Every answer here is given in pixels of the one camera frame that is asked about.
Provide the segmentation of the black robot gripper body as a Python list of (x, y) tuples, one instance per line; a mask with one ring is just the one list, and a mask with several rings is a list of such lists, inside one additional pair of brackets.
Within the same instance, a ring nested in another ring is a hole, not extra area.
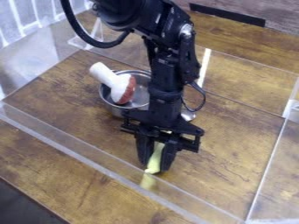
[(142, 134), (154, 138), (154, 142), (166, 144), (174, 140), (179, 151), (198, 152), (205, 130), (187, 122), (182, 117), (183, 91), (163, 91), (149, 88), (149, 110), (130, 109), (122, 115), (122, 128), (135, 135)]

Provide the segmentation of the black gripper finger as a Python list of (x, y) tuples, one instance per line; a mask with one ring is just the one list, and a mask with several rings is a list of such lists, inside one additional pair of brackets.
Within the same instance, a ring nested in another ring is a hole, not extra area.
[(135, 137), (135, 144), (139, 161), (142, 165), (147, 165), (155, 150), (155, 139), (150, 136), (138, 134)]
[(163, 172), (169, 171), (173, 165), (173, 162), (177, 157), (177, 153), (179, 151), (179, 144), (177, 141), (170, 140), (163, 147), (163, 153), (162, 153), (162, 163), (161, 163), (161, 169)]

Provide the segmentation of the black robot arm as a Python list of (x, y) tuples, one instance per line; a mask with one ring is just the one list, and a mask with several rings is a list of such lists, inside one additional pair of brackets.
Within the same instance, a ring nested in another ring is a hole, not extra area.
[(95, 0), (95, 11), (106, 25), (143, 37), (151, 67), (147, 110), (123, 112), (123, 131), (135, 135), (138, 157), (150, 162), (155, 143), (163, 144), (159, 168), (166, 172), (177, 153), (197, 152), (205, 131), (183, 119), (187, 108), (183, 88), (195, 86), (201, 63), (190, 15), (171, 0)]

